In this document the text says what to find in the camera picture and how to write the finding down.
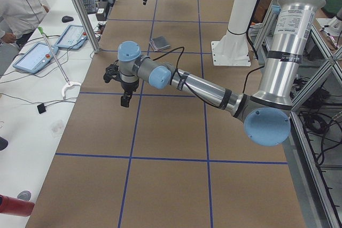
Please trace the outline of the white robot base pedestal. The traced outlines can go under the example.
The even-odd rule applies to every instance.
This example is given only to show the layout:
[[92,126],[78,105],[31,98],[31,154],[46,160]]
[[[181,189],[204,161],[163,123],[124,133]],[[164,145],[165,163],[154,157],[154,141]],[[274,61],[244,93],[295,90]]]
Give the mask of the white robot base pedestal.
[[220,41],[212,41],[212,59],[215,66],[249,67],[246,33],[251,24],[257,0],[234,0],[226,34]]

